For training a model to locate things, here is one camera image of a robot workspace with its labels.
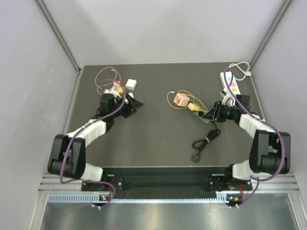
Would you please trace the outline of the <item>green power strip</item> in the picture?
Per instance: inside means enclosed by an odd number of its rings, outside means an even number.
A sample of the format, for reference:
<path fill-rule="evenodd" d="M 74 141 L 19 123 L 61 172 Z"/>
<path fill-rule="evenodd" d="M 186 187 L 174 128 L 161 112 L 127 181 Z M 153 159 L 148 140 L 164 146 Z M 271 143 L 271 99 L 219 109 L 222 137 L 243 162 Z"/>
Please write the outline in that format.
<path fill-rule="evenodd" d="M 196 105 L 199 106 L 200 109 L 199 109 L 199 111 L 196 111 L 196 112 L 191 111 L 191 110 L 189 109 L 196 117 L 198 117 L 201 121 L 203 121 L 203 122 L 206 123 L 206 124 L 211 123 L 210 120 L 207 120 L 207 119 L 203 119 L 203 118 L 202 118 L 203 115 L 206 114 L 206 113 L 208 112 L 207 109 L 205 109 L 202 105 L 199 105 L 198 103 L 196 103 L 196 102 L 194 102 L 194 101 L 191 101 L 191 102 L 189 102 L 189 103 L 194 103 L 194 104 L 196 104 Z"/>

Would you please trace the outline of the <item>orange small charger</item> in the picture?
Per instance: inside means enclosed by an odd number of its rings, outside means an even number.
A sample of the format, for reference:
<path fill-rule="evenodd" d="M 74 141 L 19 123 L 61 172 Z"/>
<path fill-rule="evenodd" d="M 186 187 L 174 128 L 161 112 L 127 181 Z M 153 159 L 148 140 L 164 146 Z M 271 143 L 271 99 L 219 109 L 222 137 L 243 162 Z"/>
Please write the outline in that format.
<path fill-rule="evenodd" d="M 196 112 L 196 111 L 199 111 L 199 106 L 198 105 L 196 105 L 196 104 L 194 104 L 194 103 L 189 103 L 188 104 L 188 109 L 190 109 L 191 111 L 194 111 L 194 112 Z"/>

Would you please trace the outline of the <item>white charger plug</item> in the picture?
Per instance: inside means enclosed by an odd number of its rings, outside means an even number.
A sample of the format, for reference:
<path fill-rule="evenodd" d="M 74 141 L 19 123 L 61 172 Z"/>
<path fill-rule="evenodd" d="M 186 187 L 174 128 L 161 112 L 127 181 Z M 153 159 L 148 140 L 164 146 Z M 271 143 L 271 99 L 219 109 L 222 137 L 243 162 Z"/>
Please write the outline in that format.
<path fill-rule="evenodd" d="M 133 90 L 135 90 L 136 85 L 137 85 L 137 81 L 136 80 L 128 79 L 126 84 L 125 84 L 125 88 L 127 88 L 128 90 L 133 91 Z"/>

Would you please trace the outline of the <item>pink charger plug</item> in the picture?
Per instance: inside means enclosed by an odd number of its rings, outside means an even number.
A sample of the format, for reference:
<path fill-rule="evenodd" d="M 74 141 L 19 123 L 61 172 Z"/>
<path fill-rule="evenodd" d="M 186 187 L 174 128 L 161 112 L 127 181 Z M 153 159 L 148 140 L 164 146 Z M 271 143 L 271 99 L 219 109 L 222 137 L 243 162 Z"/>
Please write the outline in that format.
<path fill-rule="evenodd" d="M 118 83 L 118 82 L 113 82 L 113 87 L 115 87 L 115 88 L 120 88 L 120 84 Z"/>

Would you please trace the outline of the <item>white power strip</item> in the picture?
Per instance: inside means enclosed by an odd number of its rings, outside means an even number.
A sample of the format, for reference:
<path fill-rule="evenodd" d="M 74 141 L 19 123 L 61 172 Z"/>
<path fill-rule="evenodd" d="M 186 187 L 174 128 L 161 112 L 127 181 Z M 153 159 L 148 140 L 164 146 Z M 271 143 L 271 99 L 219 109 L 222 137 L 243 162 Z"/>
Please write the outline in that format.
<path fill-rule="evenodd" d="M 235 77 L 232 78 L 232 73 L 230 71 L 227 71 L 225 73 L 225 76 L 224 76 L 224 73 L 221 72 L 220 80 L 221 80 L 223 88 L 226 88 L 227 86 L 229 86 L 235 96 L 241 94 L 237 81 Z"/>

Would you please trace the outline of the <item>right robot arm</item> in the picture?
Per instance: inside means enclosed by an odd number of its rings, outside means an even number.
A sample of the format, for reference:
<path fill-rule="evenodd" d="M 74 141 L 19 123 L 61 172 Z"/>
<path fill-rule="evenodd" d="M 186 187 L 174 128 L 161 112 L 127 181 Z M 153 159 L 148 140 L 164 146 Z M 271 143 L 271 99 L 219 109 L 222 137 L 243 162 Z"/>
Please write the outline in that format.
<path fill-rule="evenodd" d="M 201 118 L 211 122 L 234 121 L 245 130 L 253 142 L 249 159 L 231 164 L 224 170 L 223 183 L 234 190 L 241 184 L 248 184 L 250 178 L 258 173 L 270 175 L 288 174 L 291 165 L 291 136 L 287 132 L 277 132 L 250 111 L 250 96 L 225 96 L 216 101 L 213 108 L 203 113 Z"/>

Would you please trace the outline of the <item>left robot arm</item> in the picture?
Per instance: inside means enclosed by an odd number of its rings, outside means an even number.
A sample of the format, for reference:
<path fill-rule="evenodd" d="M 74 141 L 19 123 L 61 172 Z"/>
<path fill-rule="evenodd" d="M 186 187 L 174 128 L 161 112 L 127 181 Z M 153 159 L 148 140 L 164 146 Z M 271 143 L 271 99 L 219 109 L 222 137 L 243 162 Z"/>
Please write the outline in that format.
<path fill-rule="evenodd" d="M 116 117 L 128 118 L 142 106 L 129 94 L 103 93 L 96 114 L 86 124 L 54 137 L 47 171 L 73 180 L 90 180 L 98 190 L 106 189 L 109 179 L 103 168 L 86 162 L 86 148 L 112 128 Z"/>

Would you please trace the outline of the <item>pink giraffe cube charger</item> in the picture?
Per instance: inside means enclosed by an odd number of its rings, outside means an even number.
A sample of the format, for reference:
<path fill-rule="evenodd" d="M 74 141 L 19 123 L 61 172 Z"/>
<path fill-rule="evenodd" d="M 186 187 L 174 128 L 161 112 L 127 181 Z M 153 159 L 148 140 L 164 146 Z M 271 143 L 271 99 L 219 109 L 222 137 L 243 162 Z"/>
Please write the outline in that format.
<path fill-rule="evenodd" d="M 173 102 L 179 107 L 186 107 L 190 101 L 190 98 L 182 93 L 177 93 Z"/>

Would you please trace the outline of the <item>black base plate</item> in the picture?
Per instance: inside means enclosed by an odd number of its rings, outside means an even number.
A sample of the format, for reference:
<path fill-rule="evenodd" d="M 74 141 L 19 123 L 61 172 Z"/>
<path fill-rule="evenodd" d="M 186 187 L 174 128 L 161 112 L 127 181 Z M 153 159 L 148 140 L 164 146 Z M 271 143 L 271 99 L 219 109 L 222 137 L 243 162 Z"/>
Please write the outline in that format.
<path fill-rule="evenodd" d="M 252 191 L 251 181 L 235 189 L 223 183 L 223 166 L 106 167 L 103 181 L 114 185 L 115 198 L 212 198 L 218 192 L 239 197 Z"/>

